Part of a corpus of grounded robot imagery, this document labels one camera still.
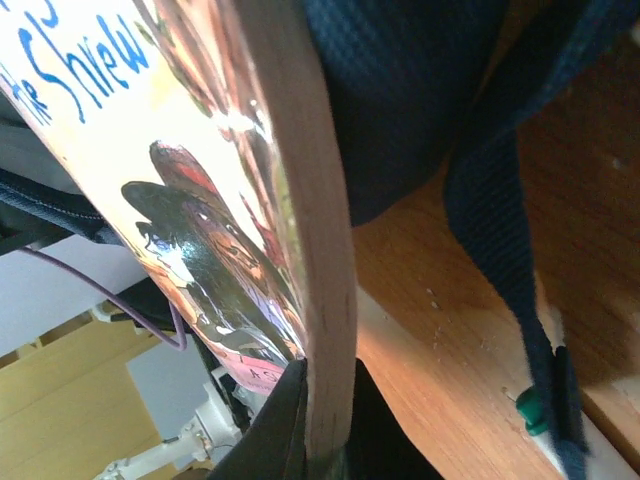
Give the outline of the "navy blue student backpack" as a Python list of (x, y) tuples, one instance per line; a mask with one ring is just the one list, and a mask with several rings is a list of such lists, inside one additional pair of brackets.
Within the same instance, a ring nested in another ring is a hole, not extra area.
[[(541, 435), (561, 472), (585, 478), (591, 452), (574, 368), (536, 308), (516, 129), (631, 27), (638, 3), (553, 1), (488, 72), (504, 1), (299, 2), (329, 99), (350, 231), (425, 182), (448, 156), (449, 228), (519, 324), (548, 423)], [(23, 133), (50, 152), (3, 96), (2, 133)], [(1, 197), (90, 240), (126, 246), (79, 187), (69, 194), (5, 172)], [(329, 457), (306, 453), (304, 479), (351, 479), (347, 442)]]

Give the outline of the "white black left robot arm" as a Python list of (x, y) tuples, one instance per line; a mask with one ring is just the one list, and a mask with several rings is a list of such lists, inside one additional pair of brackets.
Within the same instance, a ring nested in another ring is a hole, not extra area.
[(96, 479), (141, 479), (183, 457), (220, 461), (239, 442), (242, 432), (214, 384), (207, 382), (203, 387), (207, 400), (177, 436), (133, 457), (115, 460)]

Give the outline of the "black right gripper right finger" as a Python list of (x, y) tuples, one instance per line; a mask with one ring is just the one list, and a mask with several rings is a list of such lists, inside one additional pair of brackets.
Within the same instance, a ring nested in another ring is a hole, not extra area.
[(404, 433), (361, 360), (356, 361), (346, 457), (351, 479), (443, 479)]

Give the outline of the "green capped white marker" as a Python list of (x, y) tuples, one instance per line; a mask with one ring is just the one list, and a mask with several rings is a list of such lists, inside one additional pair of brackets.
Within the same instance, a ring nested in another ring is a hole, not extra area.
[(545, 412), (534, 387), (524, 390), (515, 400), (517, 412), (524, 420), (525, 429), (531, 437), (548, 430)]

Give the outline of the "pink Taming of Shrew book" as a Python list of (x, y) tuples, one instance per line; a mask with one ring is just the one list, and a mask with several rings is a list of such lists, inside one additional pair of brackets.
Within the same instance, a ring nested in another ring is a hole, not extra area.
[(240, 385), (306, 361), (306, 453), (342, 448), (353, 246), (302, 3), (5, 1), (1, 88)]

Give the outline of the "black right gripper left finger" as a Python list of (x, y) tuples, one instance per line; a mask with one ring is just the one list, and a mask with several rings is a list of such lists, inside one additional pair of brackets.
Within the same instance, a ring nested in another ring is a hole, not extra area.
[(253, 424), (208, 475), (213, 480), (306, 477), (306, 362), (290, 363)]

